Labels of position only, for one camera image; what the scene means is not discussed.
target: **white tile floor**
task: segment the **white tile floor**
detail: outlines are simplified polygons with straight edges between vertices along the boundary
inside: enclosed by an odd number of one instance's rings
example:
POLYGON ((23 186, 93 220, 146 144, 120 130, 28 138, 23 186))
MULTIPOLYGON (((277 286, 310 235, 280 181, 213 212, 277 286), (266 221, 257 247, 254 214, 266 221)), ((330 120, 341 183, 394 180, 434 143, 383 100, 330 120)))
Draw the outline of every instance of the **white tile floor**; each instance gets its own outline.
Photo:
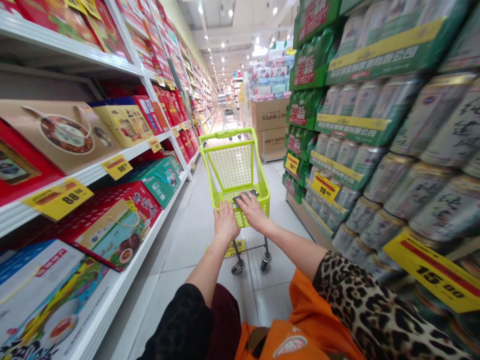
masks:
MULTIPOLYGON (((221 119, 213 126, 213 132, 222 130, 221 119)), ((209 140, 207 146, 218 144, 209 140)), ((263 170, 271 192, 270 218, 288 230, 311 239, 304 226, 285 201, 286 190, 282 185, 283 162, 263 164, 263 170)), ((213 211, 207 171, 202 159, 197 163, 193 181, 185 185, 185 196, 175 215, 167 237, 174 237, 164 263, 155 263, 152 274, 160 278, 150 301, 140 331, 136 337, 131 359, 140 356, 146 340, 154 333, 165 308, 198 264, 206 247, 214 237, 213 211)), ((263 243, 264 238, 251 227, 242 229, 238 239, 245 239, 247 247, 263 243)), ((294 264, 271 241, 270 271, 262 273, 260 264, 265 248, 247 252, 242 258, 246 265, 242 274, 231 274, 236 257, 223 261, 218 282, 224 285, 238 301, 242 321, 252 325, 270 326, 274 319, 287 320, 292 305, 289 284, 295 272, 294 264)))

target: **red gift box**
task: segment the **red gift box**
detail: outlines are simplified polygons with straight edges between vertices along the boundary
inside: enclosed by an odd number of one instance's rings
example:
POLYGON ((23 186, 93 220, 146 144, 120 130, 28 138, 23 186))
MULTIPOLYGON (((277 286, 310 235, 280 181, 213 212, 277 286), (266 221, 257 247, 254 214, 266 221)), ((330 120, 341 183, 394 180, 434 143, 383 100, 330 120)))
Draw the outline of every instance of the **red gift box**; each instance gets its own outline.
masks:
POLYGON ((0 134, 0 206, 63 177, 41 153, 2 120, 0 134))

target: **shopping cart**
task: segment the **shopping cart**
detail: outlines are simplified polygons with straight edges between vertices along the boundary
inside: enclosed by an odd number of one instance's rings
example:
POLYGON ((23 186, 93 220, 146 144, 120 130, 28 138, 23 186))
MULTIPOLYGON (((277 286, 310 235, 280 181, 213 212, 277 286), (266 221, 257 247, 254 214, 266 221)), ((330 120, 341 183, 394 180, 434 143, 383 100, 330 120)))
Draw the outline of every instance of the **shopping cart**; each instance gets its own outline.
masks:
MULTIPOLYGON (((254 128, 245 127, 202 135, 200 136, 200 144, 203 144, 208 139, 231 139, 233 136, 241 134, 250 134, 253 140, 227 143, 209 148, 204 148, 200 145, 200 153, 208 174, 213 207, 218 211, 221 201, 228 200, 233 203, 233 211, 238 226, 246 228, 250 226, 247 218, 234 201, 234 198, 239 196, 241 192, 254 191, 258 195, 258 202, 265 214, 270 216, 270 189, 257 151, 257 135, 254 128)), ((263 254, 260 269, 262 272, 269 270, 272 256, 269 252, 267 237, 264 236, 263 239, 263 245, 251 247, 243 251, 238 250, 235 241, 232 242, 238 257, 237 263, 231 268, 232 274, 240 274, 245 267, 245 262, 240 256, 241 253, 261 247, 265 247, 265 253, 263 254)))

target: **price tag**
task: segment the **price tag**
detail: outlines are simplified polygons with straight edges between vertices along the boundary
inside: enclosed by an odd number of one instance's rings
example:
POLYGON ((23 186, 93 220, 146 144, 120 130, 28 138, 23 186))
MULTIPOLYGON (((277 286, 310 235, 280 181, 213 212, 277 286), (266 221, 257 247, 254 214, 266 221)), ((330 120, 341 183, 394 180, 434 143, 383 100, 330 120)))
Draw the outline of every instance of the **price tag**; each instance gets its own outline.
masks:
POLYGON ((61 184, 37 192, 23 202, 52 220, 58 221, 93 195, 94 193, 87 187, 70 177, 61 184))
POLYGON ((125 159, 123 155, 117 155, 110 160, 101 163, 107 173, 113 180, 120 179, 123 175, 133 169, 132 165, 125 159))
POLYGON ((289 153, 286 157, 285 168, 292 174, 297 175, 297 170, 299 169, 299 160, 291 153, 289 153))
POLYGON ((480 280, 406 231, 383 247, 420 284, 458 314, 480 310, 480 280))
POLYGON ((315 175, 311 187, 329 204, 333 204, 335 197, 340 191, 340 186, 334 184, 326 177, 321 176, 318 172, 315 175))
POLYGON ((150 145, 151 150, 153 153, 156 153, 158 150, 162 148, 162 144, 160 144, 159 140, 154 137, 151 140, 148 140, 148 145, 150 145))

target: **shopping cart handle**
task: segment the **shopping cart handle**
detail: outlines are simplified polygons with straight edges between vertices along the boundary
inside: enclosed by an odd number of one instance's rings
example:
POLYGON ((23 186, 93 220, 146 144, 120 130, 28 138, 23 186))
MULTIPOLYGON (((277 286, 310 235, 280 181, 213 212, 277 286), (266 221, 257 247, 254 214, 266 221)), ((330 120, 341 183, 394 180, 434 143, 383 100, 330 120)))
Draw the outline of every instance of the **shopping cart handle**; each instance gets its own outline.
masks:
POLYGON ((225 138, 233 138, 238 134, 245 134, 250 133, 252 134, 254 131, 253 127, 244 127, 239 129, 232 129, 232 130, 225 130, 225 131, 217 131, 211 134, 202 135, 199 137, 200 143, 204 143, 204 141, 209 139, 225 139, 225 138))

